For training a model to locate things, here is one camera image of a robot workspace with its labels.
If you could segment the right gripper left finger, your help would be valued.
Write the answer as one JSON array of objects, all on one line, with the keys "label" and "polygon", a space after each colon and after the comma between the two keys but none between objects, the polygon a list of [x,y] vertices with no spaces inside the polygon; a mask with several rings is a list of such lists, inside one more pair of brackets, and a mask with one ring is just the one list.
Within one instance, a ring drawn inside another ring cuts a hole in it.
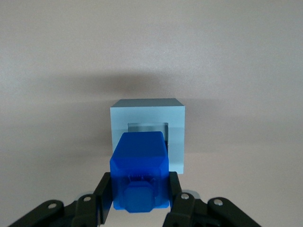
[{"label": "right gripper left finger", "polygon": [[93,193],[65,206],[48,200],[13,222],[11,227],[99,227],[105,224],[113,202],[111,176],[104,173]]}]

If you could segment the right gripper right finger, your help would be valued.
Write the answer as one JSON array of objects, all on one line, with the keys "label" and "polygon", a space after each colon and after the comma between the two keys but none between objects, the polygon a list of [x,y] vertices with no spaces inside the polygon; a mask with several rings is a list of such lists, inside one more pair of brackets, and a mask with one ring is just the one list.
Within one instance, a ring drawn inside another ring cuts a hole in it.
[{"label": "right gripper right finger", "polygon": [[259,227],[230,200],[215,197],[204,203],[181,189],[177,172],[169,173],[170,212],[164,227]]}]

